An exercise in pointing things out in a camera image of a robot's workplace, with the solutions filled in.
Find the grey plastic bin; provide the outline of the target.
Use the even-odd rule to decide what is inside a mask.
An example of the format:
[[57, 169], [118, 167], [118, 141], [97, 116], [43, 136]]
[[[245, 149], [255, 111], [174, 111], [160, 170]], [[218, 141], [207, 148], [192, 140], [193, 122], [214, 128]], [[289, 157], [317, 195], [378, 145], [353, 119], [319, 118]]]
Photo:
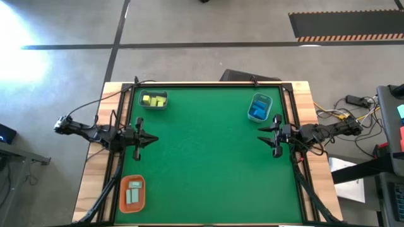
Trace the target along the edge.
[[[150, 105], [145, 105], [142, 101], [143, 95], [149, 95], [151, 98], [157, 97], [157, 96], [163, 96], [166, 97], [167, 100], [164, 102], [164, 106], [162, 107], [151, 107]], [[168, 93], [166, 91], [151, 91], [151, 90], [141, 90], [138, 98], [138, 104], [145, 108], [145, 109], [151, 109], [151, 110], [163, 110], [167, 108], [167, 103], [168, 103]]]

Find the red and black tool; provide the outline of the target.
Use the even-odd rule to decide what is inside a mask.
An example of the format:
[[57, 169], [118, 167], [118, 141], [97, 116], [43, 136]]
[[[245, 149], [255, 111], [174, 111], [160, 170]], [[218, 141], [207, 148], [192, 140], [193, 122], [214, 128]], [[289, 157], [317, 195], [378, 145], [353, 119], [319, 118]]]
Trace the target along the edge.
[[372, 155], [374, 158], [383, 157], [389, 154], [389, 145], [388, 143], [382, 143], [375, 145]]

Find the green table mat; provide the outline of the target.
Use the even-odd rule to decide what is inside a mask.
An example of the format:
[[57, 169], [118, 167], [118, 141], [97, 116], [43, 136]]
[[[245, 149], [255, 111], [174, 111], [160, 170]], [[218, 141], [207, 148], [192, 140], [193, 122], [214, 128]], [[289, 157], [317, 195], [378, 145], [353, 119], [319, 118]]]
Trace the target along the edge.
[[253, 96], [273, 99], [277, 87], [168, 88], [164, 110], [135, 103], [145, 131], [158, 141], [126, 153], [122, 174], [141, 175], [146, 202], [136, 213], [117, 212], [118, 224], [300, 223], [297, 186], [288, 157], [274, 158], [263, 125], [249, 120]]

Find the dark keyboard tray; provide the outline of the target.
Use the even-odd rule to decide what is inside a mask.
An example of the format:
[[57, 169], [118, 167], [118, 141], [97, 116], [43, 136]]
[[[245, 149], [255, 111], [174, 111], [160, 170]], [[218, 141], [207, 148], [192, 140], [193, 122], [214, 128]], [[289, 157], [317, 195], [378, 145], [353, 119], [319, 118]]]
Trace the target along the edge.
[[404, 227], [404, 177], [381, 173], [378, 179], [383, 225]]

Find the orange plastic bin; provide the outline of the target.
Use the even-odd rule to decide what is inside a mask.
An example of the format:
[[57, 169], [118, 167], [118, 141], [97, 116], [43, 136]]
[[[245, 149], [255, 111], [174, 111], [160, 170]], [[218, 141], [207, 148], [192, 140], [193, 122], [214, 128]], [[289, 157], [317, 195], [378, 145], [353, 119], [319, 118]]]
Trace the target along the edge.
[[[139, 202], [126, 204], [126, 190], [129, 188], [130, 181], [142, 181], [143, 186], [139, 189]], [[141, 175], [128, 175], [122, 178], [119, 189], [119, 210], [122, 213], [129, 214], [140, 212], [146, 204], [146, 182]]]

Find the grey side table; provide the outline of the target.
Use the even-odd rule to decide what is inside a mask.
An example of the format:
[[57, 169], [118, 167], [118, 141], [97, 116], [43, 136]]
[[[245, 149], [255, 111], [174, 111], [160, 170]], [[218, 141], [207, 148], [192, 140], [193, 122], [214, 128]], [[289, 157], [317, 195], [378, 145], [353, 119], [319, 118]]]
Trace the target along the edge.
[[389, 145], [389, 153], [393, 171], [396, 175], [404, 177], [404, 152], [401, 150], [401, 132], [403, 123], [397, 107], [404, 105], [404, 96], [396, 98], [388, 86], [376, 88], [379, 106], [384, 124], [384, 131]]

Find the black device with blue light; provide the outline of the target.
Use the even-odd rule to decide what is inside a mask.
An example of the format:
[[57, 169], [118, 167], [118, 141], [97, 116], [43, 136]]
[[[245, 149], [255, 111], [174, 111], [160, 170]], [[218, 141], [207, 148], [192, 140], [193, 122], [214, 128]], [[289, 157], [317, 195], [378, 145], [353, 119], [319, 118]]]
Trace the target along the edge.
[[3, 124], [0, 124], [0, 142], [12, 144], [17, 132]]

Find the black power strip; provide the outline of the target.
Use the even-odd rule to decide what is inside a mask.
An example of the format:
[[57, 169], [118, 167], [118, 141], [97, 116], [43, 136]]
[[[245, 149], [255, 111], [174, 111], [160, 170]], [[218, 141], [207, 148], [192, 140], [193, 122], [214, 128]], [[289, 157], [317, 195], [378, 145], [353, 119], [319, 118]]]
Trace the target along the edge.
[[363, 108], [367, 108], [369, 106], [369, 103], [365, 98], [353, 96], [353, 95], [347, 95], [345, 97], [345, 102], [347, 104], [351, 104], [351, 105], [355, 105], [355, 106], [363, 107]]

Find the black desk leg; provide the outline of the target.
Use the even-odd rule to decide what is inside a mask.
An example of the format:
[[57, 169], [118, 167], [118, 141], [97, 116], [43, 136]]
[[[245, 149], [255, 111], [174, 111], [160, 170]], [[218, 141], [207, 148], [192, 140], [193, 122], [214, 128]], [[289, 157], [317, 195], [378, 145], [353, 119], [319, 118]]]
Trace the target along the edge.
[[333, 183], [345, 183], [380, 173], [394, 173], [391, 158], [383, 156], [331, 172]]

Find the grey metal desk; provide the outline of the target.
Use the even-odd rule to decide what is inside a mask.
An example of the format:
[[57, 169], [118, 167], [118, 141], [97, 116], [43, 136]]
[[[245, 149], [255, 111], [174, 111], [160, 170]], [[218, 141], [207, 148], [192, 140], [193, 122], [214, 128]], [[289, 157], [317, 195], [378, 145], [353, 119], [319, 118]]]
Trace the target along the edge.
[[12, 214], [32, 163], [48, 165], [50, 157], [25, 151], [0, 142], [0, 227], [5, 227]]

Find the translucent teal plastic bin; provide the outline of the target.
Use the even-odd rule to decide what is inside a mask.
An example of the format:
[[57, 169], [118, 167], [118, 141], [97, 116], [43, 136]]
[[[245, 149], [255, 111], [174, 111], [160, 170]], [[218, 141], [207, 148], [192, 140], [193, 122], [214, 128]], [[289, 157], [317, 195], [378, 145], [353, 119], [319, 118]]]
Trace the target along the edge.
[[[268, 105], [267, 109], [265, 109], [265, 110], [261, 109], [261, 110], [260, 110], [260, 111], [262, 111], [262, 112], [265, 112], [265, 114], [266, 114], [266, 118], [265, 118], [264, 120], [259, 120], [259, 119], [257, 119], [255, 116], [249, 115], [249, 109], [250, 109], [251, 107], [255, 107], [255, 106], [254, 106], [254, 102], [255, 102], [256, 100], [260, 100], [260, 101], [262, 101], [262, 102], [265, 102], [265, 103]], [[262, 94], [262, 93], [256, 93], [256, 94], [254, 94], [254, 96], [253, 96], [253, 98], [252, 98], [252, 101], [251, 101], [251, 104], [250, 104], [250, 106], [249, 106], [249, 109], [248, 109], [248, 111], [247, 111], [247, 117], [248, 117], [248, 119], [251, 120], [251, 121], [253, 121], [253, 122], [256, 122], [256, 123], [262, 123], [262, 122], [266, 121], [266, 120], [268, 119], [269, 114], [270, 114], [272, 104], [273, 104], [273, 99], [272, 99], [272, 97], [270, 97], [270, 96], [268, 96], [268, 95], [265, 95], [265, 94]]]

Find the black hazard-striped floor mat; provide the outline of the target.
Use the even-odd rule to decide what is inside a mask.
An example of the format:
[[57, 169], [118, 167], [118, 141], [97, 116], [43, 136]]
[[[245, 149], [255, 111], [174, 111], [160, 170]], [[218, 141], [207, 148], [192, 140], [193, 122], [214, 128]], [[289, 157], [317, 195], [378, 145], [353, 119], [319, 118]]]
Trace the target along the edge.
[[298, 12], [288, 17], [299, 42], [404, 39], [404, 10]]

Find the white paper sheet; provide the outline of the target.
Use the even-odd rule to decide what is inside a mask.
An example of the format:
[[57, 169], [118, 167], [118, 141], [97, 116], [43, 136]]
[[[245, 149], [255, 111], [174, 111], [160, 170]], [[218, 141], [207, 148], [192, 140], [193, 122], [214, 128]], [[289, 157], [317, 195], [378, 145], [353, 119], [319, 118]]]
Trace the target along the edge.
[[[355, 165], [355, 163], [338, 158], [328, 158], [328, 161], [331, 172]], [[365, 203], [364, 180], [362, 178], [335, 184], [335, 190], [338, 197]]]

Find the black diagonal frame strut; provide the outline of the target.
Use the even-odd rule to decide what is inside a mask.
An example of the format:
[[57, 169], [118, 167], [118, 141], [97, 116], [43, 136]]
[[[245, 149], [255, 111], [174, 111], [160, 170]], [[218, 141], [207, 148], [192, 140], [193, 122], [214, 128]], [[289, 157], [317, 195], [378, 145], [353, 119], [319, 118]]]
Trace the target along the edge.
[[79, 220], [76, 221], [75, 224], [87, 224], [91, 223], [92, 219], [95, 217], [97, 213], [100, 212], [102, 206], [105, 204], [107, 196], [113, 188], [116, 188], [118, 185], [118, 181], [120, 180], [120, 176], [122, 174], [122, 165], [124, 162], [124, 153], [119, 154], [118, 162], [116, 170], [111, 176], [108, 183], [103, 187], [100, 196], [95, 201], [94, 205], [88, 210], [88, 212]]
[[292, 163], [295, 177], [297, 181], [303, 186], [304, 190], [307, 192], [310, 199], [312, 199], [314, 205], [317, 207], [318, 211], [323, 215], [326, 222], [328, 223], [342, 223], [339, 219], [332, 215], [331, 211], [326, 208], [326, 206], [321, 202], [320, 198], [316, 195], [315, 191], [313, 191], [312, 187], [304, 178], [303, 174], [301, 173], [296, 156], [294, 154], [290, 155], [290, 161]]

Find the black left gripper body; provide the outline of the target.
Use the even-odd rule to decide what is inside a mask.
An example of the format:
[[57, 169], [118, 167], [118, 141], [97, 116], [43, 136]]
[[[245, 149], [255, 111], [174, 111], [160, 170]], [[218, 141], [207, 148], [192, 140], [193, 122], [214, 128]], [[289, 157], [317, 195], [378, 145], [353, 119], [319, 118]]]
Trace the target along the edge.
[[137, 117], [134, 128], [127, 127], [124, 133], [125, 145], [134, 146], [133, 159], [141, 160], [140, 149], [143, 147], [143, 118]]

